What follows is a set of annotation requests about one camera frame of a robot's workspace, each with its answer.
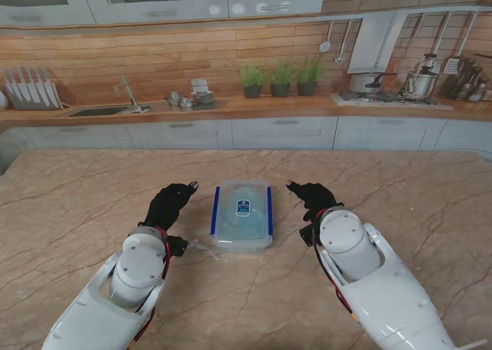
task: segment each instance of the white robotic arm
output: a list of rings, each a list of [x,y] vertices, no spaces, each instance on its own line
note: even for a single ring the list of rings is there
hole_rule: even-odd
[[[171,185],[156,195],[146,222],[123,242],[53,325],[42,350],[126,350],[147,329],[165,286],[171,256],[187,242],[168,236],[179,209],[198,188]]]
[[[306,215],[313,221],[301,229],[301,237],[314,246],[342,305],[369,336],[383,350],[456,349],[424,288],[381,233],[369,223],[362,225],[323,186],[308,185],[288,184],[306,202]],[[315,200],[310,190],[327,202]]]

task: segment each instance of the green herb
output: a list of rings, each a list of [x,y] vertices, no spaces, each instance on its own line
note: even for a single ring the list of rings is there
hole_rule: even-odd
[[[300,83],[318,82],[323,76],[323,67],[321,63],[310,60],[298,72],[298,81]]]
[[[291,83],[295,78],[294,67],[290,63],[279,60],[276,67],[270,68],[269,78],[273,85]]]
[[[241,84],[244,87],[263,85],[265,79],[263,71],[255,65],[254,60],[251,65],[241,65],[239,74],[241,75]]]

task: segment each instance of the marble countertop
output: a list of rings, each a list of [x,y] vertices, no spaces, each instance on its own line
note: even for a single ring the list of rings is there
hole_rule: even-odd
[[[262,255],[211,247],[214,189],[226,178],[262,178],[274,188],[274,242]],[[288,179],[326,185],[379,228],[456,345],[490,336],[492,168],[478,155],[30,150],[0,178],[0,349],[41,348],[155,193],[193,179],[201,186],[171,231],[214,256],[190,247],[173,259],[136,349],[377,348],[299,237],[304,208],[284,187]]]

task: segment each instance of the black glove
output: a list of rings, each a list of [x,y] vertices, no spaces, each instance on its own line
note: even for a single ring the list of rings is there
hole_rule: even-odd
[[[151,201],[143,225],[161,227],[167,231],[178,219],[179,211],[197,191],[194,182],[190,185],[171,183],[164,187]]]
[[[305,222],[314,222],[316,215],[323,209],[343,205],[343,203],[335,200],[335,197],[330,190],[319,183],[299,185],[298,183],[290,182],[287,183],[287,188],[304,202],[304,207],[307,209],[307,212],[302,219]]]

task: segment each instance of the gas stovetop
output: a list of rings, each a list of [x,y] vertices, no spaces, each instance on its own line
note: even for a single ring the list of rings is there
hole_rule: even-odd
[[[340,97],[346,102],[410,102],[414,104],[437,105],[435,98],[404,98],[390,92],[341,92]]]
[[[390,92],[375,92],[372,94],[365,92],[340,92],[339,94],[332,94],[331,97],[337,105],[454,110],[450,106],[441,104],[435,98],[405,98],[399,94]]]

